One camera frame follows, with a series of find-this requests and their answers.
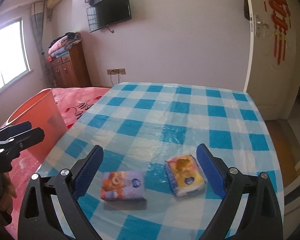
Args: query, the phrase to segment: wooden floor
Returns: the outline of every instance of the wooden floor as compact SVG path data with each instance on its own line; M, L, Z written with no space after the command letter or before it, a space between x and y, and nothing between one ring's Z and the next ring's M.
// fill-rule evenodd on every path
M284 132L280 122L277 120L266 121L265 123L277 152L282 173L283 187L287 187L298 177L294 168L296 163L291 143L289 143L290 139L287 137L287 134Z

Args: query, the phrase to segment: orange plastic bucket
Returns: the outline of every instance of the orange plastic bucket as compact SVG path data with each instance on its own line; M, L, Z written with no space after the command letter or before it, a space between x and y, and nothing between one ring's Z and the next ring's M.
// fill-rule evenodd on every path
M29 121L32 128L44 131L44 140L27 150L42 163L57 141L66 133L67 126L54 101L52 89L44 89L21 105L5 125Z

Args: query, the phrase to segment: folded blanket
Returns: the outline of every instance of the folded blanket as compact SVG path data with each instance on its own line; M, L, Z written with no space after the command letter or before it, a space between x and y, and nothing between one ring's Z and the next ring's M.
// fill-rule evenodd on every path
M67 54L69 54L69 51L62 52L61 54L55 55L55 57L58 58L58 57L62 57Z
M74 36L74 39L68 39L68 41L63 45L63 47L61 47L60 49L52 52L51 57L55 57L56 55L59 55L62 52L70 50L74 44L77 44L80 41L82 41L81 34L79 32L76 32L75 36Z
M50 46L49 46L49 49L53 46L53 44L55 44L58 40L60 40L60 39L63 38L64 36L68 36L69 39L73 39L74 35L75 35L75 33L69 32L69 33L66 33L65 35L62 35L62 36L56 38L55 40L53 40L53 41L51 42L51 44L50 44Z
M52 45L52 47L49 49L48 54L51 55L53 52L55 52L56 50L60 49L61 47L63 47L66 42L68 41L68 36L64 36L62 37L60 40L58 40L55 44Z

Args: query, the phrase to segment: door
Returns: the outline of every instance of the door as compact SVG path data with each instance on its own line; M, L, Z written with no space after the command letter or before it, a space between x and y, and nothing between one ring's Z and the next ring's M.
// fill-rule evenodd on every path
M78 87L77 79L74 75L71 62L66 62L60 65L61 74L67 88Z
M250 55L244 91L264 120L286 119L300 84L300 5L297 0L248 4Z
M52 69L53 76L56 80L57 87L65 88L66 86L65 86L65 83L64 83L62 75L61 75L60 66L61 65L53 67L51 69Z

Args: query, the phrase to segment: electrical outlet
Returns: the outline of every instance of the electrical outlet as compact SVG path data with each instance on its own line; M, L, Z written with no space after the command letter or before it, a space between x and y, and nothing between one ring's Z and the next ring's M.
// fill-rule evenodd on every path
M117 75L120 74L120 70L119 69L107 69L107 74L108 75Z

